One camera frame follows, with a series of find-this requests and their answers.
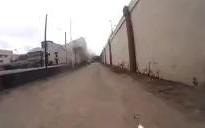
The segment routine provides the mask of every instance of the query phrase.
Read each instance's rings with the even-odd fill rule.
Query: distant building
[[[15,61],[19,58],[19,56],[21,56],[21,54],[13,54],[12,55],[12,61]]]
[[[55,64],[69,64],[72,62],[72,51],[66,49],[60,44],[56,44],[53,41],[47,41],[47,53],[48,53],[48,63],[50,65]]]
[[[0,65],[11,63],[12,54],[13,51],[0,49]]]

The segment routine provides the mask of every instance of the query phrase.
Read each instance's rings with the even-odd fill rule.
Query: white wall
[[[110,51],[109,51],[109,45],[105,47],[105,52],[106,52],[106,64],[110,64]]]
[[[140,0],[132,22],[141,72],[150,65],[164,79],[205,82],[205,0]]]
[[[125,20],[123,18],[111,36],[111,52],[113,65],[119,66],[120,64],[123,64],[125,68],[129,68],[127,29]]]

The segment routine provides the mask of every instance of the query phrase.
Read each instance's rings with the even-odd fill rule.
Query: alley
[[[0,128],[205,128],[99,63],[0,95]]]

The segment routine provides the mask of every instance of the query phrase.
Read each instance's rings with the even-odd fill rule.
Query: utility pole
[[[112,25],[112,22],[110,20],[110,24],[111,24],[111,34],[113,33],[113,25]]]
[[[44,54],[45,54],[45,68],[48,68],[48,53],[47,53],[47,20],[48,20],[48,14],[46,14],[45,17],[45,28],[44,28]]]
[[[66,51],[66,55],[65,55],[65,62],[66,64],[68,63],[68,59],[67,59],[67,54],[68,54],[68,51],[67,51],[67,46],[66,46],[66,32],[65,32],[65,51]]]
[[[72,19],[71,19],[71,16],[70,16],[70,41],[72,41]]]

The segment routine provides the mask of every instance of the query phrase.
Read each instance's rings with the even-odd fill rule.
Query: dirt on road
[[[98,63],[0,95],[0,128],[205,128]]]

